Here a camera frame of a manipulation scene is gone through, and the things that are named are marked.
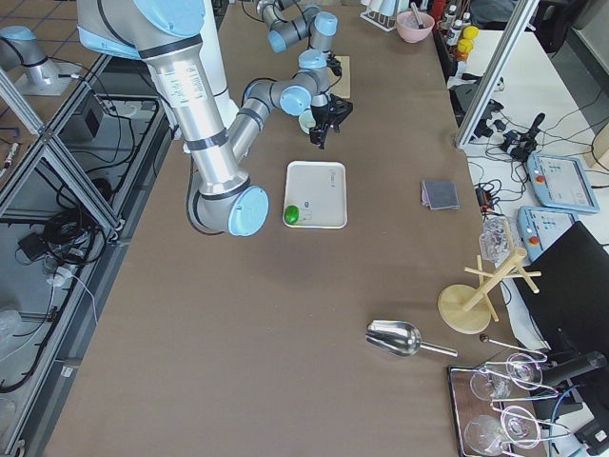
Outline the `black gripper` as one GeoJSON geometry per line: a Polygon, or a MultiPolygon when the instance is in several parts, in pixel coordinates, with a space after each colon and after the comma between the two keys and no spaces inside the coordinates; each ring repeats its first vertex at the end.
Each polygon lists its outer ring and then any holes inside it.
{"type": "Polygon", "coordinates": [[[326,66],[334,76],[341,77],[343,75],[342,63],[333,52],[326,55],[326,66]]]}
{"type": "Polygon", "coordinates": [[[353,103],[336,96],[333,93],[325,95],[326,103],[322,106],[312,106],[311,111],[316,120],[316,127],[309,129],[310,142],[323,149],[330,128],[340,132],[341,123],[353,110],[353,103]]]}

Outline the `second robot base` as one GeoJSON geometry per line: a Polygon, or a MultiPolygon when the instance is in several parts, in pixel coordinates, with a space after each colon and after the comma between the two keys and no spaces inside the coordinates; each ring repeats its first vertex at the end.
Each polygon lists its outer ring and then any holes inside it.
{"type": "Polygon", "coordinates": [[[69,85],[70,64],[52,62],[42,49],[35,34],[25,26],[1,29],[1,69],[5,72],[22,68],[24,73],[15,86],[23,95],[60,96],[69,85]]]}

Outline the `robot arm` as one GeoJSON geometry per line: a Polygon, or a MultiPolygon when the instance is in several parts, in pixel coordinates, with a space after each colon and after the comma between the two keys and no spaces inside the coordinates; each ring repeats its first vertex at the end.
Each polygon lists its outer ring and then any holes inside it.
{"type": "Polygon", "coordinates": [[[255,1],[256,12],[267,25],[267,41],[275,53],[283,52],[302,40],[309,50],[319,50],[332,73],[341,77],[341,62],[332,51],[338,31],[338,18],[317,5],[300,9],[297,1],[255,1]]]}
{"type": "Polygon", "coordinates": [[[309,46],[289,80],[255,81],[235,108],[226,78],[212,7],[207,1],[80,1],[78,32],[83,46],[142,61],[171,109],[195,170],[187,193],[192,226],[250,236],[265,222],[264,189],[240,166],[271,112],[299,116],[311,110],[312,144],[324,147],[330,129],[350,114],[350,102],[333,94],[329,76],[340,64],[332,52],[337,17],[316,5],[288,21],[288,1],[259,1],[256,11],[268,27],[276,52],[303,39],[309,46]]]}

